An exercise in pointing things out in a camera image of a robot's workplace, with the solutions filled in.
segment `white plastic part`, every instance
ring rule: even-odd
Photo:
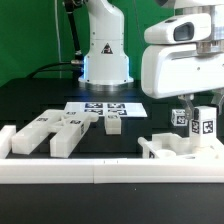
[[[223,159],[224,145],[216,138],[216,108],[201,106],[195,110],[198,110],[198,118],[190,121],[189,138],[172,133],[153,135],[149,142],[139,138],[142,157],[160,158],[157,152],[168,149],[176,153],[176,159]]]
[[[186,41],[176,41],[174,32],[177,27],[190,23],[194,27],[193,38]],[[144,37],[151,44],[178,44],[204,40],[211,34],[211,16],[206,13],[173,16],[146,29]]]
[[[77,112],[62,120],[61,130],[50,140],[51,157],[68,158],[89,129],[90,122],[96,122],[98,118],[97,113]]]
[[[104,119],[104,126],[107,135],[121,134],[121,118],[118,113],[107,112]]]
[[[187,126],[188,120],[185,118],[185,110],[173,109],[171,122],[175,127]]]
[[[223,0],[176,0],[175,8],[189,8],[206,5],[223,5]]]
[[[223,61],[223,53],[198,56],[193,43],[149,46],[142,59],[142,89],[164,98],[222,88]]]
[[[16,134],[16,126],[5,125],[0,131],[0,159],[6,158],[12,148],[11,138]]]
[[[224,183],[224,160],[1,159],[1,184]]]
[[[200,106],[198,119],[192,120],[189,125],[190,141],[193,147],[210,147],[216,139],[216,108]]]
[[[12,151],[30,154],[50,133],[48,125],[60,120],[63,110],[46,110],[12,137]]]
[[[86,2],[90,20],[90,51],[79,82],[120,85],[133,82],[124,53],[124,15],[107,0]]]

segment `black table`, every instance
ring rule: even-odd
[[[139,82],[116,93],[82,90],[77,85],[70,79],[11,80],[0,88],[0,126],[16,124],[20,130],[47,109],[64,109],[67,102],[140,102],[147,118],[122,118],[121,136],[106,136],[100,118],[69,158],[139,158],[138,137],[150,140],[152,133],[170,131],[188,134],[187,128],[170,123],[171,109],[181,108],[176,98],[150,99]],[[211,95],[203,93],[196,96],[195,104],[210,101]],[[223,116],[218,120],[220,139],[222,121]],[[10,153],[7,159],[50,158],[49,138],[29,156]],[[221,224],[223,195],[223,184],[0,185],[0,223]]]

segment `green backdrop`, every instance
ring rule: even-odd
[[[109,0],[125,16],[125,52],[130,58],[130,75],[140,79],[141,57],[146,43],[144,30],[171,15],[154,0]],[[73,45],[62,0],[57,1],[62,61],[73,58]],[[89,20],[86,7],[75,11],[81,48],[89,49]],[[25,77],[36,68],[58,62],[54,0],[0,1],[0,85]],[[41,74],[59,77],[59,73]]]

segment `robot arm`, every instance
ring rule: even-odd
[[[133,78],[129,76],[129,58],[124,53],[124,15],[121,10],[107,0],[64,2],[69,3],[66,8],[68,14],[83,4],[89,14],[90,50],[84,58],[80,86],[100,91],[131,86]]]

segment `white block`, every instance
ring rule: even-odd
[[[172,110],[171,122],[174,126],[187,126],[188,120],[185,118],[185,110]]]
[[[51,139],[51,157],[68,158],[73,149],[89,129],[90,122],[96,122],[97,113],[77,112],[64,120],[61,130]]]
[[[12,148],[11,138],[16,134],[16,126],[5,125],[0,132],[0,159],[5,159]]]
[[[189,126],[190,141],[193,147],[209,147],[216,139],[216,108],[201,106],[198,119]]]
[[[104,119],[107,135],[121,134],[121,118],[117,112],[107,112]]]
[[[30,154],[50,133],[48,125],[60,120],[62,110],[46,110],[12,138],[12,151]]]

